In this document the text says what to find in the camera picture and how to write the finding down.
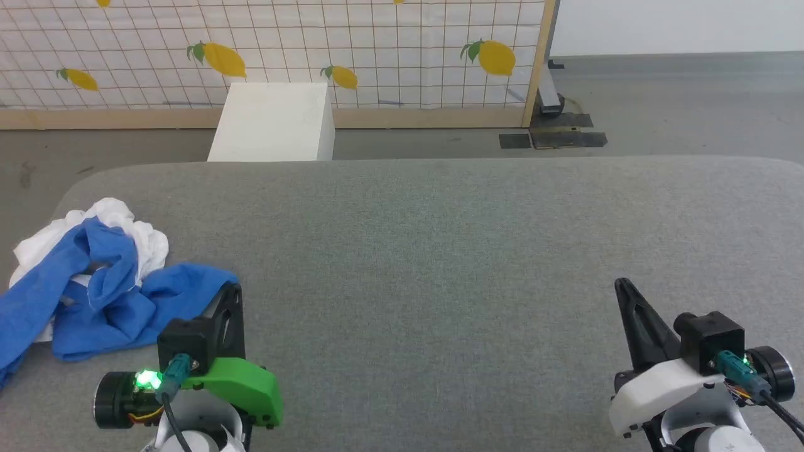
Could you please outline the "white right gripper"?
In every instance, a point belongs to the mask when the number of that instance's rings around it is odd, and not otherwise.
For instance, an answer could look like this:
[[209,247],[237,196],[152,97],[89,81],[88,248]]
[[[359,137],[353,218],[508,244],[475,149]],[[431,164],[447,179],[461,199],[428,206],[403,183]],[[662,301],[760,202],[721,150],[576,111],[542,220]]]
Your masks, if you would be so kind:
[[615,280],[614,289],[633,370],[649,369],[617,390],[609,408],[614,434],[660,414],[665,437],[671,430],[727,420],[723,375],[704,377],[680,360],[680,339],[629,278]]

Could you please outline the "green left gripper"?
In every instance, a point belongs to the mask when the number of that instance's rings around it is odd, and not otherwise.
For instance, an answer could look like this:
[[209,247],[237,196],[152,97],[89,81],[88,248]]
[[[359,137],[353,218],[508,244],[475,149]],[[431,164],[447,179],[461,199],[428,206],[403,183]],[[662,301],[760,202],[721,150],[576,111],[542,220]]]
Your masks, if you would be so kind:
[[245,355],[243,292],[227,282],[213,298],[207,318],[205,360],[213,361],[203,375],[187,378],[183,390],[206,390],[254,418],[258,426],[276,428],[283,421],[284,404],[278,378]]

